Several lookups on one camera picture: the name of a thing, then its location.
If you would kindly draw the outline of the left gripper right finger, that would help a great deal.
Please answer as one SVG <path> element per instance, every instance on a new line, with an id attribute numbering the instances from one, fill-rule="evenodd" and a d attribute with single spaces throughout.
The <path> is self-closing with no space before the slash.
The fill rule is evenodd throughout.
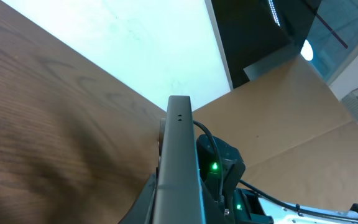
<path id="1" fill-rule="evenodd" d="M 217 203 L 213 200 L 210 192 L 203 182 L 201 183 L 201 187 L 206 224 L 227 224 L 223 212 L 220 211 Z"/>

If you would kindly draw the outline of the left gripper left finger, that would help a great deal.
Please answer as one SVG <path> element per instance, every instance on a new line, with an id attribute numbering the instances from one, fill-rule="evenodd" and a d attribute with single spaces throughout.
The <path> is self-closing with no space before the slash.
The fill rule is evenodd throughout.
<path id="1" fill-rule="evenodd" d="M 120 220 L 119 224 L 151 224 L 154 213 L 154 199 L 156 193 L 157 178 L 152 174 L 139 197 L 130 210 Z"/>

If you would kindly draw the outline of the smartphone with brown screen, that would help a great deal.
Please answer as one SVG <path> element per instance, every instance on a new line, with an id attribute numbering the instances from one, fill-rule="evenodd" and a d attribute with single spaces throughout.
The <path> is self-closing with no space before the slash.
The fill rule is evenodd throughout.
<path id="1" fill-rule="evenodd" d="M 189 96 L 168 99 L 153 222 L 206 222 Z"/>

